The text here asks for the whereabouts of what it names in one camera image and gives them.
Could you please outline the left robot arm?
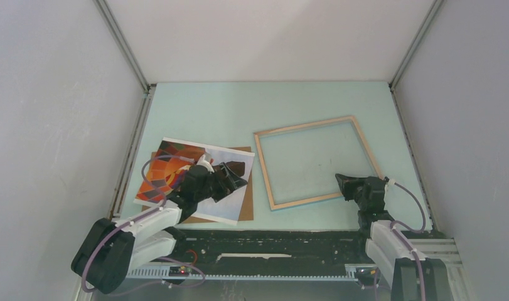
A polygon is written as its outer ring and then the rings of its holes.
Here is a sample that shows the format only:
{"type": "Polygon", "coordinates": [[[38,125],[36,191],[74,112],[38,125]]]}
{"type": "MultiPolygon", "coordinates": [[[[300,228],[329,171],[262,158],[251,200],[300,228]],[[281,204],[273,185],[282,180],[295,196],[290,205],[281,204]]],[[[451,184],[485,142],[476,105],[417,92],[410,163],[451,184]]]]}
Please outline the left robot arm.
{"type": "Polygon", "coordinates": [[[164,198],[158,204],[116,222],[97,220],[71,263],[81,289],[108,294],[135,268],[158,258],[184,258],[185,236],[175,226],[189,218],[198,203],[209,198],[220,201],[246,186],[245,173],[244,162],[196,163],[188,166],[170,193],[151,184],[151,190],[164,198]]]}

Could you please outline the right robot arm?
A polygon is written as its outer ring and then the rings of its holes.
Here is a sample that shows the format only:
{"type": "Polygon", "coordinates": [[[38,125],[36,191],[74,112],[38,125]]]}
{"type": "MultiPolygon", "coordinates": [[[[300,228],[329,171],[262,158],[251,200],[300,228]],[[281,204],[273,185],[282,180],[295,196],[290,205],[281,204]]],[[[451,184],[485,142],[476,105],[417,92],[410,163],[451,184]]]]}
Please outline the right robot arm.
{"type": "Polygon", "coordinates": [[[447,266],[437,258],[429,258],[400,231],[400,227],[415,234],[426,228],[426,214],[418,208],[422,226],[414,229],[396,220],[385,208],[385,194],[389,185],[406,192],[412,199],[415,194],[387,177],[351,177],[335,174],[339,190],[346,201],[358,205],[359,232],[363,239],[353,245],[355,258],[362,262],[373,260],[376,269],[370,271],[373,281],[362,285],[376,292],[383,275],[390,289],[391,300],[452,300],[447,266]]]}

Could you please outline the wooden picture frame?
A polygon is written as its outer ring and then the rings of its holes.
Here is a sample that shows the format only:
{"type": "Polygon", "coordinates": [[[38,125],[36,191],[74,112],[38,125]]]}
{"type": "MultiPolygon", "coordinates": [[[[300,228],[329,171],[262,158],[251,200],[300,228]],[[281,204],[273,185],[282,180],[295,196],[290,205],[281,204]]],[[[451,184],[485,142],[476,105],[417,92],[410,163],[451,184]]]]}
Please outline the wooden picture frame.
{"type": "Polygon", "coordinates": [[[306,204],[317,203],[320,201],[326,201],[329,199],[338,198],[338,197],[342,196],[342,194],[340,192],[337,192],[337,193],[325,194],[325,195],[321,195],[321,196],[315,196],[315,197],[311,197],[311,198],[291,201],[291,202],[284,203],[284,204],[276,204],[275,199],[273,197],[273,193],[272,193],[271,180],[270,180],[267,168],[266,168],[264,152],[262,150],[262,145],[261,145],[260,139],[263,137],[270,136],[270,135],[288,134],[290,132],[309,130],[309,129],[313,129],[316,127],[324,127],[324,126],[329,126],[329,125],[333,125],[333,124],[341,124],[341,123],[345,123],[345,122],[349,122],[352,124],[353,129],[355,130],[356,135],[358,137],[358,140],[360,141],[360,143],[365,151],[367,159],[368,159],[372,169],[375,172],[375,175],[378,176],[380,179],[384,178],[383,173],[380,169],[380,166],[379,166],[375,156],[373,155],[373,152],[369,146],[369,143],[367,142],[367,140],[365,138],[365,134],[364,134],[362,128],[360,127],[360,124],[358,123],[357,118],[354,115],[348,115],[348,116],[337,117],[337,118],[333,118],[333,119],[326,119],[326,120],[320,120],[320,121],[315,121],[315,122],[310,122],[310,123],[305,123],[305,124],[298,124],[298,125],[292,125],[292,126],[287,126],[287,127],[280,127],[280,128],[276,128],[276,129],[268,129],[268,130],[254,132],[254,139],[255,139],[255,144],[256,144],[256,148],[257,148],[257,155],[259,157],[260,167],[261,167],[262,176],[264,179],[267,197],[268,197],[269,205],[270,205],[270,208],[272,211],[280,210],[280,209],[287,209],[287,208],[291,208],[291,207],[295,207],[295,206],[302,206],[302,205],[306,205],[306,204]]]}

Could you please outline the dark brown wooden block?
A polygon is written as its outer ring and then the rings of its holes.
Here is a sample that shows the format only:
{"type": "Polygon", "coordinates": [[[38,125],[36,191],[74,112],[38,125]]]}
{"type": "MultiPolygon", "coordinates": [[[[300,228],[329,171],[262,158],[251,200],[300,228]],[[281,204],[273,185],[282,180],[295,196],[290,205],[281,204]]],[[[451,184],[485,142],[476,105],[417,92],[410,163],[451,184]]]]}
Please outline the dark brown wooden block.
{"type": "Polygon", "coordinates": [[[247,181],[242,177],[245,174],[245,162],[241,161],[228,161],[225,163],[228,177],[236,187],[242,187],[247,184],[247,181]]]}

